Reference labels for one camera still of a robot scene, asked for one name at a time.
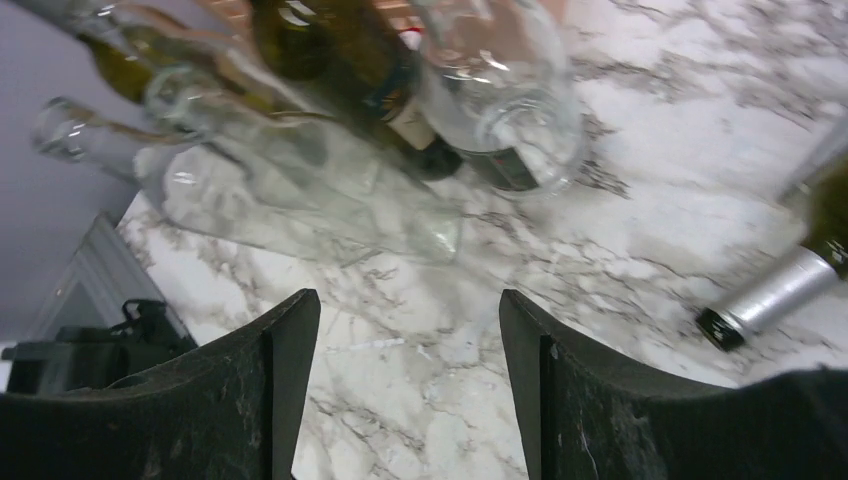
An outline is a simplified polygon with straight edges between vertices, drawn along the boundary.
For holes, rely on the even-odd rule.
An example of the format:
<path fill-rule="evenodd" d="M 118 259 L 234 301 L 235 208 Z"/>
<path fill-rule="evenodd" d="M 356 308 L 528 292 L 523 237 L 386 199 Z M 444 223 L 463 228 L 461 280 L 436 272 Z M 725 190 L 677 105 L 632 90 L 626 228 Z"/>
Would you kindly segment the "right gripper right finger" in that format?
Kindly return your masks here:
<path fill-rule="evenodd" d="M 501 295 L 499 323 L 533 479 L 847 475 L 843 370 L 701 383 L 621 354 L 513 289 Z"/>

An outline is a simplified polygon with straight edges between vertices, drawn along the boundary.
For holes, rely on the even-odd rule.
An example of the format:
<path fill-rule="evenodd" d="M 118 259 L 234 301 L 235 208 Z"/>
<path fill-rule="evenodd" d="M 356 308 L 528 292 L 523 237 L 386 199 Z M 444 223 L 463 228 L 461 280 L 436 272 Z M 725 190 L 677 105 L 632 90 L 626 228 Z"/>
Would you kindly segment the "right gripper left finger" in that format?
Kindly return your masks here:
<path fill-rule="evenodd" d="M 5 479 L 288 479 L 321 303 L 252 322 L 103 389 L 1 398 Z"/>

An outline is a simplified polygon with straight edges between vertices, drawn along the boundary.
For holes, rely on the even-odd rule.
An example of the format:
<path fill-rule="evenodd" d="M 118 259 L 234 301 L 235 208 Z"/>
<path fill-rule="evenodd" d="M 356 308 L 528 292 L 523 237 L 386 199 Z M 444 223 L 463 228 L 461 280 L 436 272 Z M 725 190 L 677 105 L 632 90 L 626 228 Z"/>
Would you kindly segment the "clear tall glass bottle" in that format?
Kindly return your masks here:
<path fill-rule="evenodd" d="M 56 97 L 37 115 L 31 142 L 130 182 L 165 223 L 192 233 L 337 265 L 381 252 L 447 264 L 458 253 L 454 205 L 315 117 L 247 144 L 145 132 Z"/>

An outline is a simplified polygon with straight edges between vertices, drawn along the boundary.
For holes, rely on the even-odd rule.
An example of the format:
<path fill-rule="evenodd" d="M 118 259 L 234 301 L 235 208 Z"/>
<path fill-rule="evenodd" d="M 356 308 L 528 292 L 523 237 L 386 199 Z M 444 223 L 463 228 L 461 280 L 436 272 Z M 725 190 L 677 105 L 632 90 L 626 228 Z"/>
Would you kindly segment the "dark labelled wine bottle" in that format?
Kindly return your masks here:
<path fill-rule="evenodd" d="M 741 287 L 703 309 L 695 323 L 718 349 L 744 345 L 798 308 L 847 281 L 847 117 L 840 117 L 778 196 L 806 215 L 804 238 Z"/>

